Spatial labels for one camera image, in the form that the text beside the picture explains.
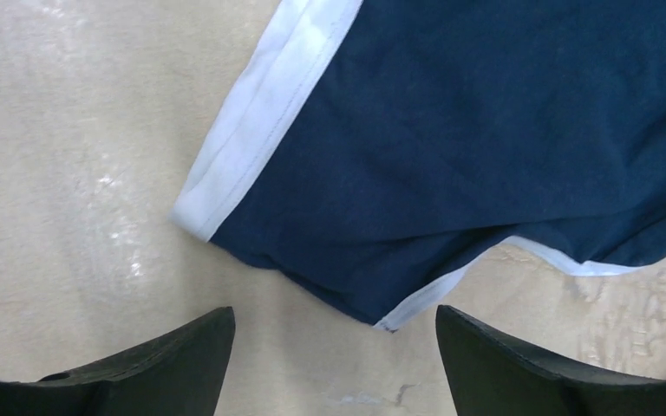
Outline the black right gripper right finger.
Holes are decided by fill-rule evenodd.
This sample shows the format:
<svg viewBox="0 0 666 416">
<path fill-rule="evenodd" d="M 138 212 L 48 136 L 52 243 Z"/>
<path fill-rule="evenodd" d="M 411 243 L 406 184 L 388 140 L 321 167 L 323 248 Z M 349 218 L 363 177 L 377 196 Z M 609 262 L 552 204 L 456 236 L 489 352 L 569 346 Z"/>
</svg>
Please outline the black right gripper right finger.
<svg viewBox="0 0 666 416">
<path fill-rule="evenodd" d="M 435 326 L 459 415 L 666 415 L 666 380 L 573 360 L 447 305 Z"/>
</svg>

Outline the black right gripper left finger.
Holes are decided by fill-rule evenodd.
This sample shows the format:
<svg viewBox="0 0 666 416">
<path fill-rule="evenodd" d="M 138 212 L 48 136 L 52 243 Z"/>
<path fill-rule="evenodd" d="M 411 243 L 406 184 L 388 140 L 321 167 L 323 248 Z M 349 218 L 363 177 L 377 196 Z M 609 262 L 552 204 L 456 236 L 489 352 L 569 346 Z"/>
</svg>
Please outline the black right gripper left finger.
<svg viewBox="0 0 666 416">
<path fill-rule="evenodd" d="M 232 308 L 35 382 L 0 381 L 0 415 L 212 415 L 236 329 Z"/>
</svg>

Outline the navy blue underwear white trim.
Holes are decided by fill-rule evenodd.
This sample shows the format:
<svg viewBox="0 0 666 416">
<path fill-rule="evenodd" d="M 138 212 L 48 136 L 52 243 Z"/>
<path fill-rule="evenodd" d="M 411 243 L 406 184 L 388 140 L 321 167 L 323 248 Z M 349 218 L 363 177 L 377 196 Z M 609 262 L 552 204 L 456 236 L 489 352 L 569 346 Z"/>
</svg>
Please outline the navy blue underwear white trim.
<svg viewBox="0 0 666 416">
<path fill-rule="evenodd" d="M 666 257 L 666 1 L 283 1 L 172 211 L 395 331 L 496 244 Z"/>
</svg>

